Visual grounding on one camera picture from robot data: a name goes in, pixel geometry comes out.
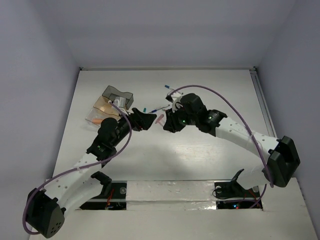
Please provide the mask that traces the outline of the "pink highlighter marker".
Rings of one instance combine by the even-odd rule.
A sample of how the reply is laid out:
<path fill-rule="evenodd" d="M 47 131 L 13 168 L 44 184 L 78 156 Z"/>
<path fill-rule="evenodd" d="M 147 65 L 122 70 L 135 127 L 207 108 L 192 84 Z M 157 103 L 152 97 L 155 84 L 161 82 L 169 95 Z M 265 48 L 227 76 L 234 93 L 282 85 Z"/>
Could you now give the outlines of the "pink highlighter marker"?
<path fill-rule="evenodd" d="M 163 122 L 163 118 L 164 118 L 164 114 L 161 114 L 155 121 L 155 124 L 159 124 L 161 126 L 164 125 L 164 122 Z"/>

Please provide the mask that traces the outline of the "orange highlighter marker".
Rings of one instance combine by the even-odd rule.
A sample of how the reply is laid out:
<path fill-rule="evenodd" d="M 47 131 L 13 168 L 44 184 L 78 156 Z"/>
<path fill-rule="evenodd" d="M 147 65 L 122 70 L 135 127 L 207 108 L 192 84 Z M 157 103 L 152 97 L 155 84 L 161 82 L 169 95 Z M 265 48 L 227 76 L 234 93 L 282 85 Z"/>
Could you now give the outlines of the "orange highlighter marker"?
<path fill-rule="evenodd" d="M 100 125 L 101 122 L 102 122 L 102 119 L 100 119 L 100 118 L 94 118 L 94 119 L 91 120 L 91 122 L 92 122 L 93 124 L 95 124 L 95 125 Z"/>

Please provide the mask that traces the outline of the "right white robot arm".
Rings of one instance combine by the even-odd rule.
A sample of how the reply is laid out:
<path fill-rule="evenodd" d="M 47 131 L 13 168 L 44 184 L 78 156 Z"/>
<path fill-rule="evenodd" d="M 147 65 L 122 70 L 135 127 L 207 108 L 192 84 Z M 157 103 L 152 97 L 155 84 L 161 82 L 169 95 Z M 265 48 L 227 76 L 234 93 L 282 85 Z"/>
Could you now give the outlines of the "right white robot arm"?
<path fill-rule="evenodd" d="M 235 196 L 265 184 L 284 188 L 301 163 L 294 141 L 286 135 L 276 138 L 248 130 L 225 113 L 207 109 L 194 93 L 177 96 L 170 93 L 166 99 L 171 108 L 165 112 L 165 131 L 176 133 L 185 126 L 196 126 L 205 134 L 234 143 L 263 158 L 262 165 L 241 169 L 233 177 L 230 190 Z"/>

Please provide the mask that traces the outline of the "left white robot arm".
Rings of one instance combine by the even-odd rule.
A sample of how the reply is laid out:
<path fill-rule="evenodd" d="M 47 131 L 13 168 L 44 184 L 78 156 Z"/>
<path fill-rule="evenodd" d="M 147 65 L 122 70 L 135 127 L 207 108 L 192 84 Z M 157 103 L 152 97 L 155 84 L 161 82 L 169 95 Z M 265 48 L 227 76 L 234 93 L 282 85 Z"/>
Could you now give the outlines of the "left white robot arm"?
<path fill-rule="evenodd" d="M 111 179 L 102 173 L 103 167 L 121 153 L 116 146 L 124 138 L 130 139 L 134 131 L 148 130 L 157 117 L 135 107 L 131 113 L 121 115 L 118 120 L 102 120 L 91 146 L 71 169 L 46 180 L 28 194 L 22 224 L 25 230 L 27 225 L 34 228 L 30 235 L 53 237 L 71 211 L 93 197 L 110 194 Z"/>

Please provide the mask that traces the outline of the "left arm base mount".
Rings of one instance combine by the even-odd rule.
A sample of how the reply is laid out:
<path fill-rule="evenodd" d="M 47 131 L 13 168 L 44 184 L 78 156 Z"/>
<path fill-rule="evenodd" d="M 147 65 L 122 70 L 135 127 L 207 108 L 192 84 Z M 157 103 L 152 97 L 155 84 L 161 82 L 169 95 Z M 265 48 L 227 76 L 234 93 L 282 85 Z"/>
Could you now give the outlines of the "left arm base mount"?
<path fill-rule="evenodd" d="M 95 173 L 92 178 L 102 184 L 101 193 L 79 208 L 81 210 L 106 210 L 106 211 L 124 211 L 127 209 L 127 182 L 113 181 L 102 172 Z"/>

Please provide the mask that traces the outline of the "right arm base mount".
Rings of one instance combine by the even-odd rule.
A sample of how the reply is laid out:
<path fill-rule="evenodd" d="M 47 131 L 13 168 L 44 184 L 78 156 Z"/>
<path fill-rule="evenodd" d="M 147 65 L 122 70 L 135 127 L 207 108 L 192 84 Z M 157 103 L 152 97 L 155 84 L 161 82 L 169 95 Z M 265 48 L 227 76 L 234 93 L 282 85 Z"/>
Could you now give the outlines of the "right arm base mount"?
<path fill-rule="evenodd" d="M 244 189 L 238 182 L 239 175 L 244 169 L 239 170 L 230 181 L 218 181 L 212 191 L 216 198 L 218 210 L 263 209 L 260 190 L 254 193 L 253 188 Z"/>

